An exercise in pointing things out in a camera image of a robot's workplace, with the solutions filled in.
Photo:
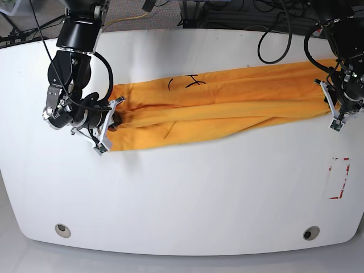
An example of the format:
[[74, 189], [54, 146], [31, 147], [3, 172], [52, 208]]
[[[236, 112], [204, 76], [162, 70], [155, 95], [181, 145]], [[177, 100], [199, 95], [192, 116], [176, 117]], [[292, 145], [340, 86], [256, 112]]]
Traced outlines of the black robot arm image-left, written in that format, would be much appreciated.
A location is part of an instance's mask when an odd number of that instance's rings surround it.
[[[112, 68], [96, 52], [109, 1], [63, 1], [63, 5], [65, 18], [56, 43], [58, 50], [48, 68], [49, 87], [43, 118], [56, 129], [71, 125], [92, 131], [105, 125], [107, 130], [116, 131], [122, 120], [119, 114], [111, 113]], [[92, 56], [107, 69], [109, 86], [103, 97], [97, 92], [82, 94], [92, 75]]]

